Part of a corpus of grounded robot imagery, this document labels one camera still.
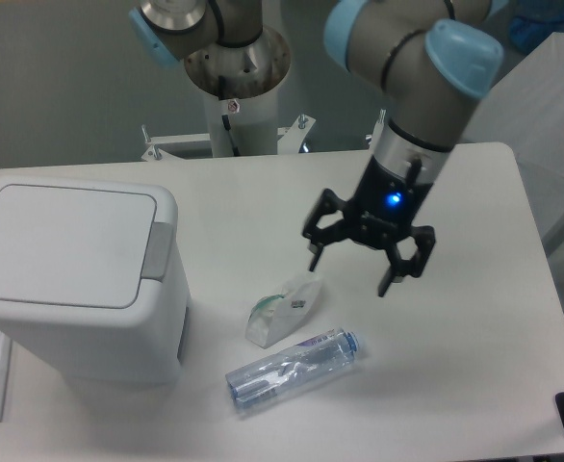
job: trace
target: bottle label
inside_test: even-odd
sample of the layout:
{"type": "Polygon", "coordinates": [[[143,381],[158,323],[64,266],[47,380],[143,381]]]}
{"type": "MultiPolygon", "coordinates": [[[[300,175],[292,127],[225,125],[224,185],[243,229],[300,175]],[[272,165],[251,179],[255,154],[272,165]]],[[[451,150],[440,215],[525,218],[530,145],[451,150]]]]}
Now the bottle label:
{"type": "Polygon", "coordinates": [[[313,347],[314,345],[320,344],[320,343],[324,342],[325,340],[332,339],[333,337],[335,337],[335,333],[336,333],[336,330],[331,329],[328,332],[325,332],[324,334],[317,335],[316,337],[308,339],[305,342],[301,342],[300,344],[297,344],[297,346],[298,347],[313,347]]]}

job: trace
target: gray wall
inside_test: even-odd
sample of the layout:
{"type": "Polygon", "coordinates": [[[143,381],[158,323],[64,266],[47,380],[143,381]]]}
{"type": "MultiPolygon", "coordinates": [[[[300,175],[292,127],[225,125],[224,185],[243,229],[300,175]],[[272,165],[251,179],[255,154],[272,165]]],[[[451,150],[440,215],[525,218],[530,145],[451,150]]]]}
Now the gray wall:
{"type": "MultiPolygon", "coordinates": [[[[130,28],[136,0],[0,3],[0,167],[136,161],[152,136],[206,131],[183,68],[154,65],[130,28]]],[[[289,41],[291,75],[280,124],[318,120],[316,150],[355,149],[372,131],[377,90],[325,56],[336,0],[265,0],[266,22],[289,41]]]]}

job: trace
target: metal bracket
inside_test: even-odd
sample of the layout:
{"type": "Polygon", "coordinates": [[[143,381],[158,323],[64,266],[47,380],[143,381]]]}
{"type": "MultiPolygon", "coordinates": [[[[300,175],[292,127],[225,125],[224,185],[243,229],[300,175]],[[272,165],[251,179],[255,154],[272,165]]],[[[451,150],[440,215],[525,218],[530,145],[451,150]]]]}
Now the metal bracket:
{"type": "MultiPolygon", "coordinates": [[[[307,115],[300,115],[291,127],[278,129],[278,154],[296,154],[309,152],[306,137],[314,128],[316,120],[307,115]]],[[[150,137],[145,125],[141,127],[145,152],[141,156],[144,161],[182,160],[182,153],[211,149],[212,143],[207,133],[193,135],[176,135],[170,137],[150,137]]]]}

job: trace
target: light blue joint cap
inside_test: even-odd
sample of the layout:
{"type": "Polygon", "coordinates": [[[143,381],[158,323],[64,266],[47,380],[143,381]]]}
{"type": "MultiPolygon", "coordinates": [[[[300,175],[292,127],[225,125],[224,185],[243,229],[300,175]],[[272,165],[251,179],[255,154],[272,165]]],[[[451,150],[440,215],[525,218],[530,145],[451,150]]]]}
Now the light blue joint cap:
{"type": "Polygon", "coordinates": [[[490,12],[487,17],[492,17],[494,14],[502,10],[509,4],[509,0],[492,0],[492,6],[490,7],[490,12]]]}
{"type": "Polygon", "coordinates": [[[475,99],[490,90],[504,58],[495,38],[451,19],[434,24],[425,37],[425,50],[453,86],[475,99]]]}
{"type": "Polygon", "coordinates": [[[352,27],[368,0],[342,0],[331,11],[324,25],[324,48],[329,56],[344,69],[352,27]]]}
{"type": "Polygon", "coordinates": [[[130,22],[139,37],[139,40],[145,47],[145,50],[153,58],[153,60],[161,67],[174,67],[179,64],[177,59],[168,51],[161,40],[151,30],[149,24],[139,13],[139,10],[134,8],[128,13],[130,22]]]}

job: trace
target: bottle cap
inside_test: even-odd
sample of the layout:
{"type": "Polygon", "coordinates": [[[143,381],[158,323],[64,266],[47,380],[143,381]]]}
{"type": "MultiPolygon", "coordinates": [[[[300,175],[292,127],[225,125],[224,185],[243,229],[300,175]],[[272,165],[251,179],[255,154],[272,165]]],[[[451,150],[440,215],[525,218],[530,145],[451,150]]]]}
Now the bottle cap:
{"type": "Polygon", "coordinates": [[[350,349],[353,351],[359,351],[359,349],[361,349],[361,346],[354,332],[347,332],[345,335],[346,335],[346,340],[348,341],[348,345],[350,346],[350,349]]]}

